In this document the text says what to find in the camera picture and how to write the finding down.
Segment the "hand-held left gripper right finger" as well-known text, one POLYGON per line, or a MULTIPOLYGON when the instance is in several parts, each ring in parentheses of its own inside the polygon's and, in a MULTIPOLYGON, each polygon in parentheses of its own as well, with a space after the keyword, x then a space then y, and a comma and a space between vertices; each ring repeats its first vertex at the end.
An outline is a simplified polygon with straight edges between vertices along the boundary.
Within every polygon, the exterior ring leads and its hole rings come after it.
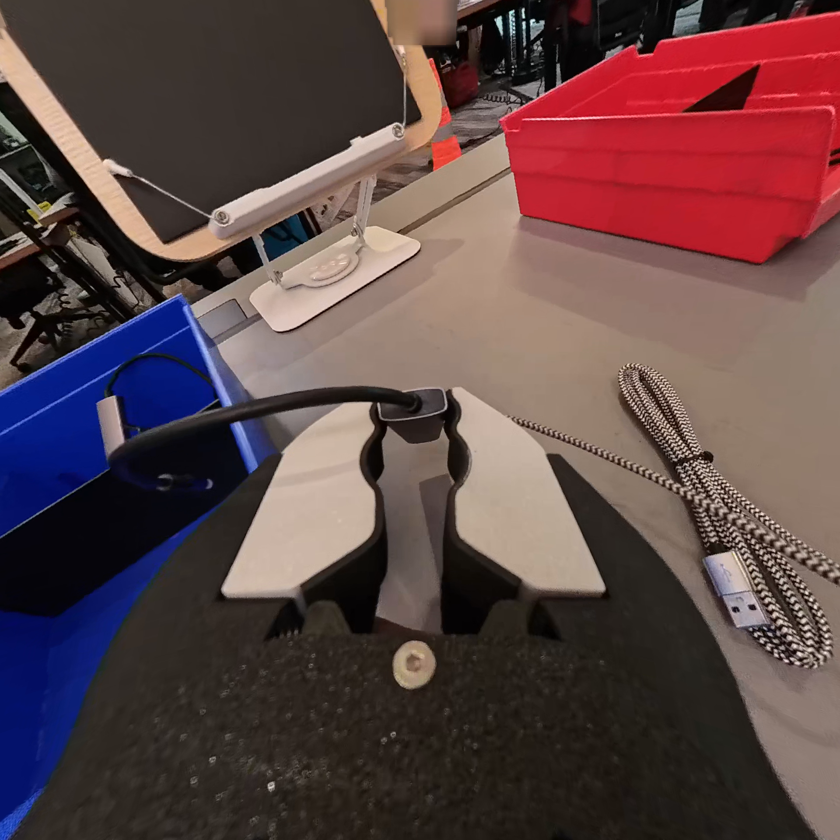
POLYGON ((462 387, 447 399, 443 632, 477 634, 499 602, 603 598, 602 574, 541 444, 462 387))

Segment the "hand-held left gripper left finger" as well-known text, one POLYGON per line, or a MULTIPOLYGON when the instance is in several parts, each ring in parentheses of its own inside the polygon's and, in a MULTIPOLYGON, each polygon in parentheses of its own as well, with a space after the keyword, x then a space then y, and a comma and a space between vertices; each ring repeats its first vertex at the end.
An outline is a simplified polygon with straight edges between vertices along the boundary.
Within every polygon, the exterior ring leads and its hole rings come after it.
POLYGON ((228 601, 286 601, 304 616, 333 602, 370 631, 387 571, 385 426, 371 402, 345 403, 282 452, 221 587, 228 601))

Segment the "dark grey usb hub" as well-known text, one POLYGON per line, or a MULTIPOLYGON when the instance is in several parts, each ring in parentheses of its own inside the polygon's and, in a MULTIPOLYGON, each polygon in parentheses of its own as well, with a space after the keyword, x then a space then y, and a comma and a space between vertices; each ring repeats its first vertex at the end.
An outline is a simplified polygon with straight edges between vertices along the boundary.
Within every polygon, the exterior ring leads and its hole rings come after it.
POLYGON ((441 388, 410 391, 372 385, 342 385, 290 392, 219 407, 153 427, 132 437, 118 437, 106 444, 111 472, 121 480, 145 490, 205 492, 213 488, 210 478, 173 471, 144 472, 137 465, 148 454, 216 427, 232 426, 262 417, 311 407, 370 403, 376 418, 410 444, 432 442, 445 425, 448 397, 441 388))

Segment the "blue plastic bin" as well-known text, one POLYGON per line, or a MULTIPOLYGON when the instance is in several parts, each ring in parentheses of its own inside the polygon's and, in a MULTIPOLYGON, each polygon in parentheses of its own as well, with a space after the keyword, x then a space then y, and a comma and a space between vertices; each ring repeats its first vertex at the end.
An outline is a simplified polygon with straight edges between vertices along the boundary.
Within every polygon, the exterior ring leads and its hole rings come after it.
MULTIPOLYGON (((130 431, 249 398, 214 341, 228 325, 208 320, 176 297, 2 392, 2 535, 109 474, 97 410, 108 387, 130 431)), ((206 448, 210 476, 224 455, 239 455, 250 473, 276 452, 260 421, 214 429, 206 448)), ((1 609, 2 838, 45 788, 119 625, 194 528, 57 616, 1 609)))

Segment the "red plastic bin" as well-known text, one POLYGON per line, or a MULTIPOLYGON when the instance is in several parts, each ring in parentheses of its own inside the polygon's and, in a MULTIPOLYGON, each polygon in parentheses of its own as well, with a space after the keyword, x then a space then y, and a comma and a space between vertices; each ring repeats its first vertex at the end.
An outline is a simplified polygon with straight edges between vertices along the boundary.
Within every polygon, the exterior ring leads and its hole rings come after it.
POLYGON ((503 118, 526 217, 762 264, 839 210, 839 15, 627 48, 503 118), (683 113, 761 64, 744 110, 683 113))

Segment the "black office chair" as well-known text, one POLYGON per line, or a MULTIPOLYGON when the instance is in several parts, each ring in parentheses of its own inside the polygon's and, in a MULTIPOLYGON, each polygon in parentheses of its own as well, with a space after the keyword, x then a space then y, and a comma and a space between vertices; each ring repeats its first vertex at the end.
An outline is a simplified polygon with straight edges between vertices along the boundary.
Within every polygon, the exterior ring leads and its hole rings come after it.
POLYGON ((9 364, 25 371, 26 353, 37 342, 59 350, 59 342, 78 322, 95 317, 89 308, 72 307, 65 300, 67 289, 53 272, 35 260, 21 260, 1 272, 1 318, 14 330, 25 329, 25 316, 31 324, 9 364))

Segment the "orange traffic cone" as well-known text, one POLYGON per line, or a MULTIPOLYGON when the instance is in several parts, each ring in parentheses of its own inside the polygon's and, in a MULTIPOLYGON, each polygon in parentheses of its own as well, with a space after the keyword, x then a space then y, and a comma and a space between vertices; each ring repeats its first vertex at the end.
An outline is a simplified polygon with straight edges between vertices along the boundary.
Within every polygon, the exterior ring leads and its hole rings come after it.
POLYGON ((433 171, 438 172, 446 165, 459 159, 461 156, 461 149, 454 132, 451 112, 447 104, 443 84, 438 75, 436 64, 431 58, 428 61, 437 83, 441 101, 440 120, 430 145, 433 171))

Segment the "wood-framed black board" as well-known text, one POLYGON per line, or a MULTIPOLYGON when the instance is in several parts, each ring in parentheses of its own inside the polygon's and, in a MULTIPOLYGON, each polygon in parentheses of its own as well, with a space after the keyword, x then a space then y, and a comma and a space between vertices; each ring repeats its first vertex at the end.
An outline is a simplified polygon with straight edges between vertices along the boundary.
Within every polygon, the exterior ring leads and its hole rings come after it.
POLYGON ((2 75, 128 239, 193 262, 429 142, 383 2, 2 2, 2 75))

